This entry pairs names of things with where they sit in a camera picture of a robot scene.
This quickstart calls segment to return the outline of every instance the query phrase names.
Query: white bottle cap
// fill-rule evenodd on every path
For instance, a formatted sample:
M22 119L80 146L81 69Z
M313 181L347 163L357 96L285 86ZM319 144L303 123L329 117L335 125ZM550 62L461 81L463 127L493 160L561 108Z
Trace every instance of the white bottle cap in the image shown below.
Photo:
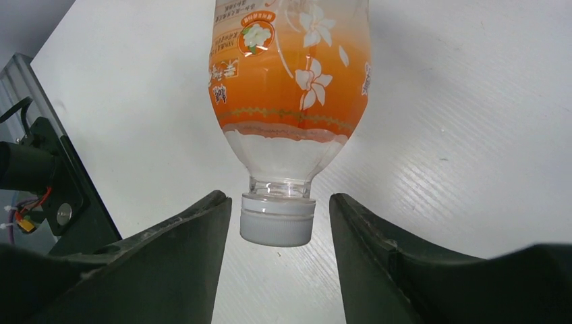
M312 238L316 201L242 196L240 236L266 246L294 247Z

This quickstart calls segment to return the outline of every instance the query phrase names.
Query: screw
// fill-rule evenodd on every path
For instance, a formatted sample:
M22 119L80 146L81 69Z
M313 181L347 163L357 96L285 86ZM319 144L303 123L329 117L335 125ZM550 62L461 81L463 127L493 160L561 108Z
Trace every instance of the screw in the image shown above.
M69 220L72 218L72 206L66 202L61 204L57 210L55 218L60 226L64 226L65 224L69 223Z

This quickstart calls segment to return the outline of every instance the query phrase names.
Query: orange bottle label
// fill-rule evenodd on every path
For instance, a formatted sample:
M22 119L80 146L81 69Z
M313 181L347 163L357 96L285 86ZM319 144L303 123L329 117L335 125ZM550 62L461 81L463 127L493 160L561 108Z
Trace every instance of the orange bottle label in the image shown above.
M368 104L368 2L219 5L209 72L210 99L222 128L263 122L349 137Z

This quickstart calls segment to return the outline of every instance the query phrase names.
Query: plastic bottle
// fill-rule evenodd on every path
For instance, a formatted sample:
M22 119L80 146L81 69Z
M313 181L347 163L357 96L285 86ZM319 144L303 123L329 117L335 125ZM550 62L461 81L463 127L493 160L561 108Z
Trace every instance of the plastic bottle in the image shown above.
M312 180L361 119L370 74L367 0L217 0L208 89L250 172L244 239L310 241Z

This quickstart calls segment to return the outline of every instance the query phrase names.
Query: white table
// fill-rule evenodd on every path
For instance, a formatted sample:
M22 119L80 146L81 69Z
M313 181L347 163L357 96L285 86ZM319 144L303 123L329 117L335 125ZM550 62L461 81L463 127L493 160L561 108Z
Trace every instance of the white table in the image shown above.
M122 235L234 199L213 323L344 323L334 192L479 257L572 241L569 1L371 0L370 104L314 182L312 242L288 249L239 237L248 175L206 91L213 11L77 0L32 64Z

